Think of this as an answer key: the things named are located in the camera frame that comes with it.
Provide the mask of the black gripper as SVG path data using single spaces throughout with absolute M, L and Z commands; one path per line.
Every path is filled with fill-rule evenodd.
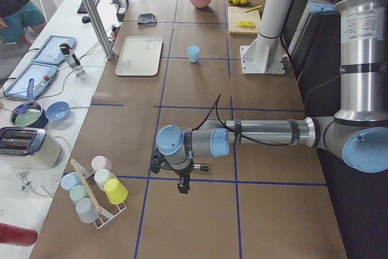
M 155 149 L 150 159 L 150 170 L 157 174 L 159 171 L 169 170 L 174 171 L 179 176 L 179 183 L 177 184 L 178 191 L 181 194 L 188 194 L 190 190 L 190 174 L 194 169 L 194 163 L 192 159 L 184 160 L 184 167 L 182 169 L 176 169 L 166 160 L 164 155 Z

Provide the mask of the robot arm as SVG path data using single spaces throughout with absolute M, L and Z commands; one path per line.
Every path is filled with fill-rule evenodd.
M 170 170 L 188 193 L 190 173 L 206 170 L 197 157 L 225 156 L 231 144 L 252 142 L 281 147 L 304 144 L 325 149 L 365 173 L 387 169 L 386 75 L 387 0 L 310 0 L 312 13 L 339 13 L 341 107 L 334 116 L 303 120 L 230 120 L 206 118 L 194 129 L 164 126 L 156 134 L 150 159 L 153 173 Z

